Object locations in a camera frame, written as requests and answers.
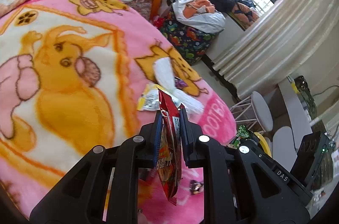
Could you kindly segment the red snack wrapper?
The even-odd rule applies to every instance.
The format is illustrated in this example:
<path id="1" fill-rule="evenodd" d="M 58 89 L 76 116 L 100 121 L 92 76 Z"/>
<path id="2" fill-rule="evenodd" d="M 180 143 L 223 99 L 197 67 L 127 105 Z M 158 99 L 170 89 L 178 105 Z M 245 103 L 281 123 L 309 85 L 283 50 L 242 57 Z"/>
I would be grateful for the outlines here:
<path id="1" fill-rule="evenodd" d="M 180 112 L 172 97 L 159 90 L 159 109 L 163 120 L 157 173 L 169 203 L 177 205 L 177 191 L 182 178 Z"/>

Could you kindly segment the yellow white snack wrapper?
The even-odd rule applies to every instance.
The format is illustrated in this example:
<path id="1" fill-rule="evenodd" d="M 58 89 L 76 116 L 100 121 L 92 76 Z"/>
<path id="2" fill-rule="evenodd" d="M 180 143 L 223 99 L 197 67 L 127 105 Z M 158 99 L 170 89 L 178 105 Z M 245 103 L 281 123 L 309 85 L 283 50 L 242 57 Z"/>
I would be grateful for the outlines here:
<path id="1" fill-rule="evenodd" d="M 141 96 L 137 101 L 138 111 L 158 111 L 159 110 L 159 96 L 158 92 L 161 89 L 160 85 L 149 83 L 145 87 Z"/>

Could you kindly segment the purple candy wrapper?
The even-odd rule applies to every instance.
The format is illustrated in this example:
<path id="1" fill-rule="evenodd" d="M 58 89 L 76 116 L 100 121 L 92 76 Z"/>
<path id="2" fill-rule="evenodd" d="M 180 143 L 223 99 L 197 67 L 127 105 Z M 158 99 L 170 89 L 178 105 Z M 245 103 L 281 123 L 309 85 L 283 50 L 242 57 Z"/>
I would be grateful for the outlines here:
<path id="1" fill-rule="evenodd" d="M 179 77 L 175 77 L 175 87 L 177 89 L 184 89 L 185 87 L 188 87 L 188 85 Z"/>

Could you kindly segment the white foam fruit net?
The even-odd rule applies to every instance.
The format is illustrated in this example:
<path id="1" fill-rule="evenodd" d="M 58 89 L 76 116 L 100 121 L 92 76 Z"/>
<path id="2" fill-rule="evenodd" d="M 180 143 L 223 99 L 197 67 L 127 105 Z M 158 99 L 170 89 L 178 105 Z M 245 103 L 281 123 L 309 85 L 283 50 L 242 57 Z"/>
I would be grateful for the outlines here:
<path id="1" fill-rule="evenodd" d="M 197 115 L 203 113 L 204 106 L 200 101 L 175 86 L 175 76 L 170 58 L 167 57 L 156 60 L 153 64 L 153 71 L 158 84 L 177 98 L 189 113 Z"/>

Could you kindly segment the yellow rimmed trash bin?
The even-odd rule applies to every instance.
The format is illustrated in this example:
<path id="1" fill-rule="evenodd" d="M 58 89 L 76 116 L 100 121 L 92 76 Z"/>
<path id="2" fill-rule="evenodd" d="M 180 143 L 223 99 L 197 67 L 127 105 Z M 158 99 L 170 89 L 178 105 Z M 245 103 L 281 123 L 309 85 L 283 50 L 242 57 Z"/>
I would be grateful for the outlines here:
<path id="1" fill-rule="evenodd" d="M 268 155 L 272 156 L 271 149 L 266 141 L 266 139 L 262 136 L 262 134 L 255 132 L 254 135 L 259 139 L 259 145 L 261 146 L 262 150 Z"/>

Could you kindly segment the small candy wrapper on blanket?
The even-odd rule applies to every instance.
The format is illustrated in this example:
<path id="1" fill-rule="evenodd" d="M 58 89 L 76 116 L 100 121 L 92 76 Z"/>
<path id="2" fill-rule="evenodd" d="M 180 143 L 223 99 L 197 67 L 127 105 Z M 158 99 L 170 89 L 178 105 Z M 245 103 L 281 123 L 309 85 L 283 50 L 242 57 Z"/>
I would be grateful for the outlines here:
<path id="1" fill-rule="evenodd" d="M 204 183 L 197 180 L 190 180 L 189 190 L 191 195 L 199 194 L 204 190 Z"/>

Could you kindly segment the white round stool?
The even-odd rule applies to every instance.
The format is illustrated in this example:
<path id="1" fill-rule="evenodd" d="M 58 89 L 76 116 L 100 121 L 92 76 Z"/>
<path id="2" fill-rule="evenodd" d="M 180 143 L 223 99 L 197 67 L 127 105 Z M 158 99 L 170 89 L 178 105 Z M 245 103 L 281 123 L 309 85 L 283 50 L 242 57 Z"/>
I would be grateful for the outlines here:
<path id="1" fill-rule="evenodd" d="M 258 133 L 271 132 L 274 126 L 271 111 L 263 96 L 253 91 L 230 108 L 237 126 L 244 125 Z"/>

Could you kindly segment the grey white vanity desk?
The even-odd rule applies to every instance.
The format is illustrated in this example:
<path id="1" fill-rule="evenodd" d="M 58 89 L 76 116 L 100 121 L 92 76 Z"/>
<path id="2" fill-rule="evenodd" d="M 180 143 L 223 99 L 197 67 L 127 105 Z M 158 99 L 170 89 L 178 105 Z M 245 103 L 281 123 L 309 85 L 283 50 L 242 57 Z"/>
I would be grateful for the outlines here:
<path id="1" fill-rule="evenodd" d="M 302 138 L 312 133 L 310 121 L 288 78 L 272 92 L 269 107 L 274 121 L 272 157 L 290 171 L 297 159 Z"/>

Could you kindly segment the dinosaur print laundry basket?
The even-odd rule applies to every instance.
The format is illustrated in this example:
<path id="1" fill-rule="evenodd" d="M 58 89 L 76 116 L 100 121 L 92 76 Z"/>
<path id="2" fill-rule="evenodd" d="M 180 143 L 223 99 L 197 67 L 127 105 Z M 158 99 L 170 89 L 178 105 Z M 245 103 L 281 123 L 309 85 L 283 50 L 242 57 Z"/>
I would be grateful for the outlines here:
<path id="1" fill-rule="evenodd" d="M 220 34 L 206 33 L 182 24 L 176 19 L 172 7 L 159 30 L 190 65 L 196 64 L 206 54 L 213 40 Z"/>

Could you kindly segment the pink cartoon fleece blanket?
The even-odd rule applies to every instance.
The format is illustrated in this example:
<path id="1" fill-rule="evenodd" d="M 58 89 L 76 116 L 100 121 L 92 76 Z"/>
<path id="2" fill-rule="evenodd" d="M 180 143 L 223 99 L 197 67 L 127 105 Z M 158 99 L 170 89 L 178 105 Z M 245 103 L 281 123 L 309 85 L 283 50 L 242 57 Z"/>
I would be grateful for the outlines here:
<path id="1" fill-rule="evenodd" d="M 24 217 L 91 148 L 154 120 L 137 101 L 159 58 L 203 104 L 190 120 L 234 138 L 228 106 L 175 44 L 121 0 L 30 0 L 1 16 L 1 185 Z"/>

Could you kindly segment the white plastic bag with clothes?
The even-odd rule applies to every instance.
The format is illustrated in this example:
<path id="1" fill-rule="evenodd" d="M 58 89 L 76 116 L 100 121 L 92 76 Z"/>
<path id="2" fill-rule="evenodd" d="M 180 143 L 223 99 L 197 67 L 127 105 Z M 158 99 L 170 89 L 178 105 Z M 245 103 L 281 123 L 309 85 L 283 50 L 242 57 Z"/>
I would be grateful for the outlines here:
<path id="1" fill-rule="evenodd" d="M 172 4 L 175 18 L 180 23 L 205 33 L 220 33 L 226 23 L 224 15 L 209 3 L 208 0 L 177 0 Z"/>

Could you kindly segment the orange bag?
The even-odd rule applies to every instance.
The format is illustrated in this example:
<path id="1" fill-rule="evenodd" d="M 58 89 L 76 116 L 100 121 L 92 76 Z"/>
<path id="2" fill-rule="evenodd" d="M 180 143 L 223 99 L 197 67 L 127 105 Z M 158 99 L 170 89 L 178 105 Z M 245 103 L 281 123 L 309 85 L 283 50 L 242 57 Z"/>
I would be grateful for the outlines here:
<path id="1" fill-rule="evenodd" d="M 150 18 L 149 18 L 149 20 L 151 22 L 158 15 L 158 12 L 159 12 L 161 4 L 162 4 L 162 0 L 153 0 L 152 7 L 151 7 Z"/>

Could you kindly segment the floral fabric bag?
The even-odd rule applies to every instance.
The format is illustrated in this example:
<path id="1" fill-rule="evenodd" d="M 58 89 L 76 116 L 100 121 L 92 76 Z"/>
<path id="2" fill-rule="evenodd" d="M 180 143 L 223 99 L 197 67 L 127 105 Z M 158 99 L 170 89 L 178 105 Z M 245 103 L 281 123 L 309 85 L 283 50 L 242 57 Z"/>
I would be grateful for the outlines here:
<path id="1" fill-rule="evenodd" d="M 136 10 L 147 21 L 151 16 L 152 4 L 153 0 L 133 0 L 126 3 L 126 5 Z"/>

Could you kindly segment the cream window curtain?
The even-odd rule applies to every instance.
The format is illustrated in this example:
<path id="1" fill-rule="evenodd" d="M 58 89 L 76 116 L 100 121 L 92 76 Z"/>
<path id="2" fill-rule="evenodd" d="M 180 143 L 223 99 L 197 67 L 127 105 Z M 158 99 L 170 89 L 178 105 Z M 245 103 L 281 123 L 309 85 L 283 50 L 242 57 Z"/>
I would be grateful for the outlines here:
<path id="1" fill-rule="evenodd" d="M 216 70 L 238 97 L 265 93 L 296 71 L 338 23 L 338 0 L 278 0 L 221 52 Z"/>

